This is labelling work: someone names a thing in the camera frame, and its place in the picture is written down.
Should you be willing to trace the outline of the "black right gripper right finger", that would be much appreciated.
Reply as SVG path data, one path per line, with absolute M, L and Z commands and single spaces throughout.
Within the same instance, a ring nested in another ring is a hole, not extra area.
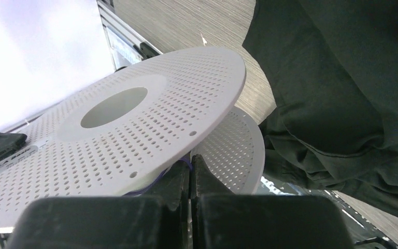
M 337 206 L 320 196 L 236 195 L 192 157 L 194 248 L 353 248 Z

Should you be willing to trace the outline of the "white perforated cable spool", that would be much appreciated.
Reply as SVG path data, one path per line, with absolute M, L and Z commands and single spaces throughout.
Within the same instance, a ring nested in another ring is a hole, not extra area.
M 181 157 L 202 155 L 237 194 L 256 192 L 264 145 L 235 106 L 242 57 L 222 47 L 169 52 L 115 72 L 21 129 L 25 147 L 0 161 L 0 233 L 47 197 L 139 193 Z

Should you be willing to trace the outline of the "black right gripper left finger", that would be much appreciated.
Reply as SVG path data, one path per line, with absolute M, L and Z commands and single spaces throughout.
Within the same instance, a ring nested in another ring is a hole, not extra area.
M 183 161 L 137 197 L 56 197 L 32 202 L 8 248 L 187 248 L 190 169 Z

